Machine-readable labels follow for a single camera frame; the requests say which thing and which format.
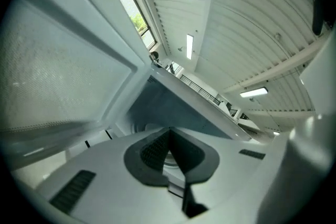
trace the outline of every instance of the black metal railing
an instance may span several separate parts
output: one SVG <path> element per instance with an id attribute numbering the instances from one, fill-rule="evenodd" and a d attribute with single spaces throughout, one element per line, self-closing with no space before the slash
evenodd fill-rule
<path id="1" fill-rule="evenodd" d="M 210 102 L 213 102 L 216 105 L 219 105 L 221 103 L 218 99 L 213 97 L 210 93 L 208 93 L 206 90 L 204 90 L 203 88 L 198 86 L 195 82 L 191 81 L 185 75 L 182 75 L 180 80 L 183 81 L 185 84 L 187 84 L 190 88 L 192 88 L 195 92 L 197 92 L 204 99 L 206 99 Z"/>
<path id="2" fill-rule="evenodd" d="M 234 117 L 236 115 L 238 110 L 235 110 L 235 109 L 230 109 L 230 114 L 232 117 Z"/>

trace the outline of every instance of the green foliage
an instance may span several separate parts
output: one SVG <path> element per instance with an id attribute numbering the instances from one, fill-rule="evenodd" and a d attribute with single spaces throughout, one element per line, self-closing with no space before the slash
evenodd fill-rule
<path id="1" fill-rule="evenodd" d="M 137 31 L 140 33 L 143 29 L 147 27 L 145 21 L 143 20 L 140 13 L 136 14 L 135 16 L 131 17 L 131 20 L 137 29 Z"/>

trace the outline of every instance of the window pane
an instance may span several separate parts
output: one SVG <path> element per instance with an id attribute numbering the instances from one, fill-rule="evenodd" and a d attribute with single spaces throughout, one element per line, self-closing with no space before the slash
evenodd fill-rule
<path id="1" fill-rule="evenodd" d="M 152 36 L 152 33 L 148 30 L 145 34 L 142 35 L 142 41 L 146 45 L 146 48 L 151 46 L 154 42 L 154 38 Z"/>
<path id="2" fill-rule="evenodd" d="M 120 0 L 127 14 L 130 16 L 136 30 L 140 33 L 143 29 L 147 27 L 144 19 L 142 18 L 138 7 L 136 6 L 134 0 Z"/>

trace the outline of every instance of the ceiling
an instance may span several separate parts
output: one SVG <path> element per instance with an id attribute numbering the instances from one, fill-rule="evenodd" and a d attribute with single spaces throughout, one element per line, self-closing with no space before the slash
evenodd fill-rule
<path id="1" fill-rule="evenodd" d="M 262 130 L 287 131 L 314 113 L 299 76 L 321 47 L 313 0 L 153 0 L 169 58 L 240 106 Z M 186 34 L 194 36 L 192 60 Z M 266 86 L 250 101 L 240 93 Z"/>

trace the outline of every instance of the white corrugated ceiling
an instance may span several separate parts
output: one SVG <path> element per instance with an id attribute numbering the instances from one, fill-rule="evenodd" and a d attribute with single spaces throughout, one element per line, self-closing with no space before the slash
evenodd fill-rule
<path id="1" fill-rule="evenodd" d="M 186 34 L 203 41 L 195 72 L 219 93 L 251 79 L 309 48 L 319 37 L 312 32 L 312 0 L 154 0 L 165 32 L 171 58 L 188 68 Z M 313 105 L 299 75 L 302 65 L 262 83 L 268 95 L 254 102 L 242 100 L 242 90 L 225 93 L 246 111 L 313 111 Z M 253 116 L 263 127 L 287 130 L 295 120 L 270 115 Z"/>

